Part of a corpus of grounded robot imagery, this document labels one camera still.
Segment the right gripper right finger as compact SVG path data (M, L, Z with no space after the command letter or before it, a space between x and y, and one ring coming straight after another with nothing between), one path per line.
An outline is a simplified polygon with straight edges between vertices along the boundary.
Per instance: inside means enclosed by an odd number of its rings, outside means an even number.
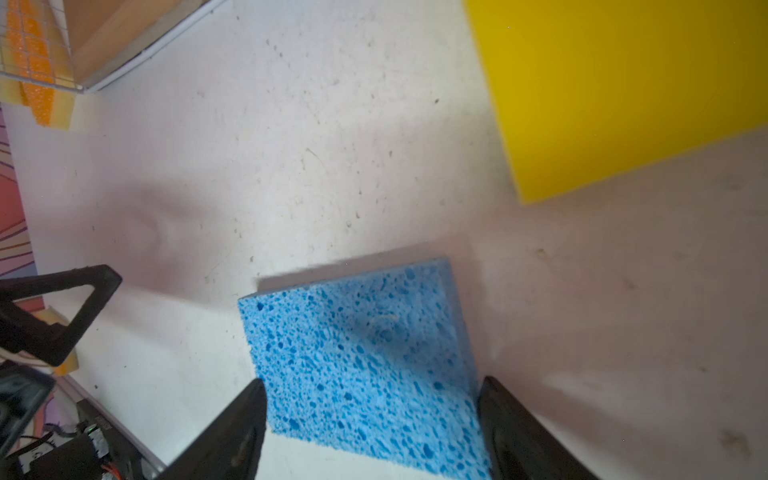
M493 479L588 479L597 476L492 376L477 400Z

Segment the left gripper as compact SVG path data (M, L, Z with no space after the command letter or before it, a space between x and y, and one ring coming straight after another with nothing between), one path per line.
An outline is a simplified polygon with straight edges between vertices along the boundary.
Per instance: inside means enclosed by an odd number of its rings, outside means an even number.
M27 353L53 367L61 365L121 283L122 277L107 265L3 280L1 348ZM31 313L22 307L26 300L87 286L92 291L70 320L52 310ZM12 361L1 365L2 456L19 440L55 384L52 376L30 366Z

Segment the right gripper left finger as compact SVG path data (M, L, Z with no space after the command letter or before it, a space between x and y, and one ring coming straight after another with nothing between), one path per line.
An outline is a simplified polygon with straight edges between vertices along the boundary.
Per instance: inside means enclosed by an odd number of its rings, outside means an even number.
M266 420L265 386L254 379L158 479L254 479Z

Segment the blue sponge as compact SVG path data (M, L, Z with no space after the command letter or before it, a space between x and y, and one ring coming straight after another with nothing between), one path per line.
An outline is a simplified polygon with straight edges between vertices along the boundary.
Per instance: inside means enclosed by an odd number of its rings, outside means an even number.
M256 293L238 309L274 433L450 479L488 477L447 259Z

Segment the white wire wooden shelf rack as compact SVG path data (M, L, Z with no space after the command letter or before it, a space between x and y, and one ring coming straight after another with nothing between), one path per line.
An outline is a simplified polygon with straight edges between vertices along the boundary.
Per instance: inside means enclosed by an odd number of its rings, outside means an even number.
M64 12L79 92L97 92L214 12L219 1L49 1Z

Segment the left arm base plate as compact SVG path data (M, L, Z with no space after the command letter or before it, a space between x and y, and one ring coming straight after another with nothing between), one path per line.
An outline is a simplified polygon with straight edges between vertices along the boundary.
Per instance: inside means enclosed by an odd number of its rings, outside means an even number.
M157 479L165 465L98 403L76 403L72 431L57 424L1 459L3 479Z

